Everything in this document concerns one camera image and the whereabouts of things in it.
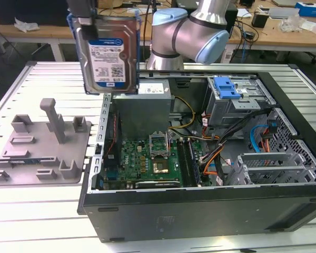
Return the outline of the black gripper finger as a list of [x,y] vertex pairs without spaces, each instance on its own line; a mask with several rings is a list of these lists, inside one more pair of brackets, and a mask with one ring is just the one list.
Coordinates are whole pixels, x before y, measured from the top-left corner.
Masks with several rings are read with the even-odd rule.
[[92,17],[79,17],[78,22],[81,25],[82,37],[84,40],[97,40],[98,39],[98,30],[96,26],[96,21],[98,16]]

